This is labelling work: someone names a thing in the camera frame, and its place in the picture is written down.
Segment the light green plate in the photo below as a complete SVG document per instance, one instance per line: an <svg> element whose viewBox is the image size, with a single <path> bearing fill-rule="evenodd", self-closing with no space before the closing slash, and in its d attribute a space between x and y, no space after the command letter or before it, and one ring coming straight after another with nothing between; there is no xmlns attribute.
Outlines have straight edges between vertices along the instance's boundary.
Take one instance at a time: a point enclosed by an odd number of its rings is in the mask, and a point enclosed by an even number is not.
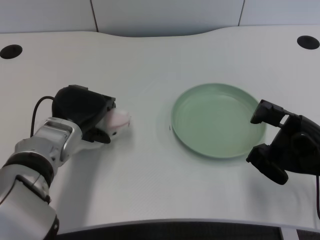
<svg viewBox="0 0 320 240"><path fill-rule="evenodd" d="M172 128L197 153L214 158L237 157L250 152L265 134L264 123L250 123L257 106L257 100L234 86L196 86L175 102Z"/></svg>

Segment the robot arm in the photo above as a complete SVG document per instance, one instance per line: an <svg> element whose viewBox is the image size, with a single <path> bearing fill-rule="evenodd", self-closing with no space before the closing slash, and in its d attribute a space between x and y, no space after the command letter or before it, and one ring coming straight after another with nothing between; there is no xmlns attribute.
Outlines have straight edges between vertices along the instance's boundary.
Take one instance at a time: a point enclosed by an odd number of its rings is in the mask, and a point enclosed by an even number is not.
<svg viewBox="0 0 320 240"><path fill-rule="evenodd" d="M115 98L80 86L61 89L52 103L52 116L30 138L18 142L0 169L0 239L49 240L59 229L49 206L49 187L81 140L110 143L97 128Z"/></svg>
<svg viewBox="0 0 320 240"><path fill-rule="evenodd" d="M280 121L288 115L284 124ZM265 122L280 131L270 145L255 146L246 161L277 184L288 181L286 171L320 175L320 126L302 115L261 100L252 118L252 124Z"/></svg>

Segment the white table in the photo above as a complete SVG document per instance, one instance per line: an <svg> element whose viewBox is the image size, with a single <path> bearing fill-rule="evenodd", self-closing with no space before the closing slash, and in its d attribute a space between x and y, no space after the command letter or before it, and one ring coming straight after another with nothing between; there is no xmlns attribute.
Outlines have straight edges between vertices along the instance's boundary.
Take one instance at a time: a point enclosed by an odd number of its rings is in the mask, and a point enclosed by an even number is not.
<svg viewBox="0 0 320 240"><path fill-rule="evenodd" d="M129 38L94 32L0 34L0 164L29 137L34 105L69 84L116 97L130 132L75 155L56 175L51 206L60 233L141 221L211 221L320 232L315 177L288 173L278 185L245 161L208 159L170 130L174 101L204 83L226 83L320 124L320 26L230 27L178 37ZM51 102L38 109L50 116ZM267 128L270 144L278 129Z"/></svg>

